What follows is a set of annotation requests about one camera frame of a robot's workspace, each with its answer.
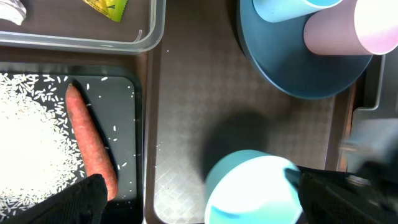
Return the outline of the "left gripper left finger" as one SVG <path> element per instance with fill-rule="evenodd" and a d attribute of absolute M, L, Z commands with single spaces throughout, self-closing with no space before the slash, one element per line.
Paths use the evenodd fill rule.
<path fill-rule="evenodd" d="M 107 202 L 105 180 L 94 174 L 2 224 L 99 224 Z"/>

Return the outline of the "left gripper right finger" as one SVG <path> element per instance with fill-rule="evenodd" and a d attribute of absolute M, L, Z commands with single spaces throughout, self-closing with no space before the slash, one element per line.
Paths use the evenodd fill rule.
<path fill-rule="evenodd" d="M 284 174 L 309 223 L 397 224 L 397 171 L 362 166 L 355 173 L 299 167 Z"/>

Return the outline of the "orange carrot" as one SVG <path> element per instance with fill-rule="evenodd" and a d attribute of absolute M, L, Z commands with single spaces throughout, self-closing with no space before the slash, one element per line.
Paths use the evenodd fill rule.
<path fill-rule="evenodd" d="M 83 159 L 86 174 L 103 176 L 107 200 L 111 201 L 118 194 L 118 179 L 109 154 L 96 129 L 78 88 L 69 84 L 65 94 L 67 113 Z"/>

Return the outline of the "white cooked rice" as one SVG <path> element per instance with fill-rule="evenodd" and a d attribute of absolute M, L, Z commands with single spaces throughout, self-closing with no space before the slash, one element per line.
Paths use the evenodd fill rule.
<path fill-rule="evenodd" d="M 49 75 L 1 73 L 1 220 L 87 176 L 54 83 Z"/>

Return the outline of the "light blue bowl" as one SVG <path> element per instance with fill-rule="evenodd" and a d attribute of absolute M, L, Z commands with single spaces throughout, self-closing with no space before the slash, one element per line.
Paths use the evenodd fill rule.
<path fill-rule="evenodd" d="M 302 212 L 299 168 L 288 159 L 241 150 L 218 161 L 205 180 L 205 223 L 296 223 Z"/>

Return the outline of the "pink cup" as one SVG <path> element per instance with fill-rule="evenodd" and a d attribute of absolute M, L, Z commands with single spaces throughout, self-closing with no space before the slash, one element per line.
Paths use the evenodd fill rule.
<path fill-rule="evenodd" d="M 397 47 L 397 0 L 344 0 L 312 15 L 303 39 L 318 55 L 384 55 Z"/>

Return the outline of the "light blue cup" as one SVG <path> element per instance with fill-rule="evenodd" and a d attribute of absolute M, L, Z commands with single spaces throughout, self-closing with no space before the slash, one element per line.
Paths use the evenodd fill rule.
<path fill-rule="evenodd" d="M 338 5 L 342 0 L 253 0 L 257 14 L 267 22 L 282 22 Z"/>

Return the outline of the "foil snack wrapper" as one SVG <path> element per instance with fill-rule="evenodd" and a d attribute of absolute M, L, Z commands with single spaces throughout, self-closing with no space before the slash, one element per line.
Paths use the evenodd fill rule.
<path fill-rule="evenodd" d="M 102 15 L 115 22 L 120 22 L 127 0 L 83 0 Z"/>

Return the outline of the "white napkin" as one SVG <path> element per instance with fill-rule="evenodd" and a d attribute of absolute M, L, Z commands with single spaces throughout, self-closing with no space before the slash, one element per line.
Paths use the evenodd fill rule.
<path fill-rule="evenodd" d="M 1 0 L 1 19 L 21 25 L 26 18 L 26 8 L 20 0 Z"/>

